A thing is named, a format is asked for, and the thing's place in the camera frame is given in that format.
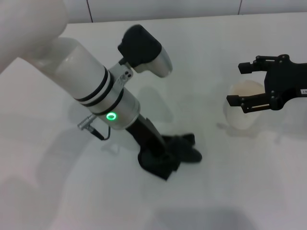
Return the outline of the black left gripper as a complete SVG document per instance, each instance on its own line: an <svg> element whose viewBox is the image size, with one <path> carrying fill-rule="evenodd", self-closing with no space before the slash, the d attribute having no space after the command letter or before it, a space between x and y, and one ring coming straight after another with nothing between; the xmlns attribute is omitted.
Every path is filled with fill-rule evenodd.
<svg viewBox="0 0 307 230"><path fill-rule="evenodd" d="M152 158L168 159L165 141L148 118L139 115L126 130L140 146L138 159L141 159L143 154Z"/></svg>

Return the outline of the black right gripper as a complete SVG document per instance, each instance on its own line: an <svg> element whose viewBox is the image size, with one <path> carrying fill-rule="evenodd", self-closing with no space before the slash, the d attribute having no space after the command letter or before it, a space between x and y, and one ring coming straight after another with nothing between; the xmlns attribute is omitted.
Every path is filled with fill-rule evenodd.
<svg viewBox="0 0 307 230"><path fill-rule="evenodd" d="M291 99L306 97L307 65L293 63L287 54L277 57L256 56L252 63L239 63L241 74L265 71L265 92L252 96L228 95L232 107L241 107L245 114L263 110L281 110Z"/></svg>

